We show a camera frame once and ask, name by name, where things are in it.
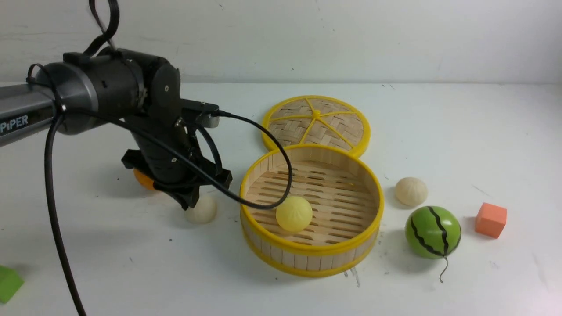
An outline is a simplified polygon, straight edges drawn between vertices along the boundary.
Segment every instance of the bamboo steamer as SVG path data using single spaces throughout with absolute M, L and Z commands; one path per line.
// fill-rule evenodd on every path
M 291 195 L 312 206 L 311 224 L 287 234 L 275 210 L 242 205 L 243 234 L 252 251 L 281 271 L 304 277 L 331 276 L 354 267 L 375 245 L 384 198 L 373 172 L 344 150 L 322 145 L 285 148 L 293 167 Z M 279 150 L 255 162 L 241 184 L 241 196 L 260 204 L 277 201 L 287 185 L 287 164 Z

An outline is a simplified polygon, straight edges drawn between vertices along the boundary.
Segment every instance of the yellow rim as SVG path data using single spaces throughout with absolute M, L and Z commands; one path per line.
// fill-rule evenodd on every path
M 254 254 L 256 254 L 263 262 L 269 264 L 270 266 L 272 266 L 273 268 L 295 275 L 295 276 L 299 276 L 299 277 L 307 277 L 307 278 L 322 278 L 322 277 L 329 277 L 329 276 L 333 276 L 335 274 L 338 273 L 342 273 L 344 271 L 347 271 L 353 267 L 355 267 L 356 265 L 358 265 L 358 263 L 360 263 L 361 261 L 363 261 L 363 259 L 365 259 L 365 257 L 367 257 L 367 255 L 369 255 L 369 253 L 371 252 L 371 249 L 373 249 L 373 246 L 375 245 L 375 243 L 377 242 L 377 239 L 375 238 L 373 243 L 371 245 L 369 245 L 369 247 L 365 250 L 365 253 L 362 254 L 361 256 L 359 256 L 357 259 L 353 260 L 352 262 L 343 265 L 339 268 L 335 268 L 335 269 L 330 269 L 330 270 L 322 270 L 322 271 L 308 271 L 308 270 L 299 270 L 296 268 L 291 268 L 288 267 L 286 265 L 283 265 L 277 261 L 274 261 L 271 258 L 266 257 L 261 251 L 259 251 L 256 246 L 254 246 L 254 244 L 252 243 L 252 241 L 248 238 L 248 235 L 246 235 L 246 232 L 244 231 L 244 228 L 242 227 L 242 234 L 244 235 L 244 239 L 246 240 L 246 243 L 248 244 L 248 246 L 250 247 L 250 249 L 253 251 Z
M 262 121 L 261 125 L 263 125 L 265 128 L 269 128 L 269 123 L 271 121 L 276 121 L 279 119 L 285 119 L 285 118 L 277 118 L 277 119 L 273 119 L 271 120 L 271 116 L 273 115 L 273 113 L 277 112 L 277 110 L 296 100 L 301 100 L 301 99 L 305 99 L 306 102 L 309 104 L 310 108 L 312 110 L 314 110 L 314 108 L 312 107 L 312 104 L 309 102 L 309 98 L 310 99 L 324 99 L 324 100 L 328 100 L 328 101 L 332 101 L 332 102 L 336 102 L 339 103 L 341 105 L 346 106 L 348 109 L 350 109 L 350 111 L 338 111 L 338 112 L 333 112 L 330 113 L 330 115 L 335 115 L 335 114 L 355 114 L 357 115 L 357 117 L 359 117 L 359 119 L 361 120 L 361 123 L 363 125 L 363 137 L 361 137 L 361 140 L 359 141 L 359 143 L 357 145 L 352 145 L 349 143 L 349 141 L 347 139 L 345 139 L 345 137 L 341 136 L 339 134 L 339 132 L 336 131 L 336 135 L 339 135 L 348 145 L 351 146 L 351 149 L 349 151 L 347 151 L 351 156 L 353 157 L 360 157 L 362 154 L 365 153 L 365 151 L 367 150 L 367 146 L 369 144 L 369 141 L 371 139 L 371 129 L 369 126 L 369 122 L 367 121 L 367 118 L 356 108 L 354 108 L 353 106 L 351 106 L 350 104 L 343 102 L 341 100 L 335 99 L 335 98 L 330 98 L 330 97 L 325 97 L 325 96 L 315 96 L 315 95 L 309 95 L 309 96 L 298 96 L 298 97 L 294 97 L 294 98 L 290 98 L 284 101 L 281 101 L 280 103 L 276 104 L 274 107 L 272 107 L 267 114 L 264 117 L 264 120 Z M 328 114 L 322 114 L 320 116 L 320 118 L 327 116 Z M 293 115 L 293 116 L 287 116 L 286 118 L 293 118 L 293 117 L 299 117 L 299 118 L 313 118 L 312 115 Z M 315 122 L 316 120 L 311 120 L 310 122 L 310 126 L 309 126 L 309 130 L 310 127 L 312 127 L 312 124 Z M 326 125 L 331 131 L 334 131 L 334 128 L 332 128 L 330 125 L 324 123 L 324 125 Z M 305 139 L 306 134 L 302 137 L 301 142 Z M 267 137 L 266 134 L 261 133 L 261 138 L 264 141 L 265 147 L 268 150 L 276 150 L 277 146 L 275 145 L 275 143 L 269 139 L 269 137 Z
M 304 254 L 304 255 L 314 254 L 314 255 L 319 255 L 319 256 L 320 255 L 331 255 L 331 254 L 336 254 L 336 253 L 351 250 L 352 248 L 354 248 L 354 247 L 360 245 L 361 243 L 365 242 L 370 236 L 373 235 L 373 233 L 380 226 L 380 220 L 382 219 L 383 211 L 384 211 L 384 196 L 383 196 L 382 187 L 380 186 L 379 180 L 377 179 L 375 174 L 371 171 L 371 169 L 369 169 L 369 167 L 367 167 L 367 165 L 365 165 L 358 158 L 351 156 L 348 152 L 346 152 L 344 150 L 336 149 L 336 148 L 329 147 L 329 146 L 314 145 L 314 144 L 291 145 L 291 146 L 285 147 L 285 150 L 290 151 L 292 149 L 304 148 L 304 147 L 317 147 L 317 148 L 323 148 L 323 149 L 326 149 L 326 150 L 337 151 L 337 152 L 339 152 L 343 155 L 346 155 L 346 156 L 350 157 L 351 159 L 353 159 L 353 161 L 355 161 L 356 163 L 361 165 L 364 168 L 364 170 L 366 170 L 369 173 L 369 175 L 371 176 L 371 178 L 373 178 L 373 180 L 375 181 L 375 184 L 377 185 L 377 191 L 378 191 L 378 194 L 379 194 L 379 211 L 378 211 L 374 221 L 371 223 L 371 225 L 368 226 L 367 229 L 364 230 L 362 233 L 358 234 L 357 236 L 355 236 L 354 238 L 352 238 L 350 240 L 340 242 L 340 243 L 335 243 L 333 245 L 312 246 L 312 245 L 303 245 L 301 243 L 291 242 L 291 241 L 288 241 L 284 238 L 281 238 L 279 236 L 276 236 L 276 235 L 270 233 L 267 229 L 262 227 L 251 216 L 250 211 L 248 210 L 248 207 L 245 206 L 245 205 L 241 205 L 241 216 L 244 216 L 244 218 L 248 221 L 252 231 L 254 231 L 258 236 L 260 236 L 260 238 L 268 241 L 273 246 L 278 247 L 282 250 L 286 250 L 286 251 L 293 252 L 293 253 L 296 253 L 296 254 Z M 246 185 L 246 182 L 248 181 L 248 178 L 250 176 L 251 171 L 254 170 L 254 168 L 257 167 L 258 164 L 261 163 L 263 160 L 267 159 L 269 156 L 272 156 L 273 154 L 275 154 L 277 152 L 279 152 L 279 149 L 268 152 L 265 156 L 263 156 L 262 158 L 257 160 L 248 169 L 248 172 L 246 173 L 246 175 L 242 179 L 242 184 L 240 185 L 240 196 L 241 197 L 244 197 L 246 195 L 246 193 L 244 191 L 244 186 Z

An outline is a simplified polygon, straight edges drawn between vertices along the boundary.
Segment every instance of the orange ball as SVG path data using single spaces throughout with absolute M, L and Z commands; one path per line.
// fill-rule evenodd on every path
M 140 172 L 137 169 L 133 169 L 133 173 L 137 181 L 141 184 L 141 186 L 143 186 L 148 190 L 155 190 L 154 181 L 151 178 L 147 177 L 144 173 Z

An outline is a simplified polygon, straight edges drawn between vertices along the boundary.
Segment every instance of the watermelon stem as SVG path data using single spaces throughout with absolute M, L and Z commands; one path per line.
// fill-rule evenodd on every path
M 447 256 L 443 256 L 443 258 L 445 258 L 445 261 L 447 262 L 447 265 L 445 266 L 445 269 L 443 269 L 443 272 L 441 272 L 441 274 L 439 275 L 439 281 L 441 281 L 441 283 L 443 283 L 443 280 L 441 280 L 441 277 L 443 276 L 443 274 L 445 273 L 445 271 L 449 267 L 449 260 L 447 259 Z

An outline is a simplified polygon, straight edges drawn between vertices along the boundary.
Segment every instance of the green block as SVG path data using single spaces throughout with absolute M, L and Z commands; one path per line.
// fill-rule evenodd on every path
M 0 265 L 0 303 L 7 303 L 23 284 L 15 270 Z

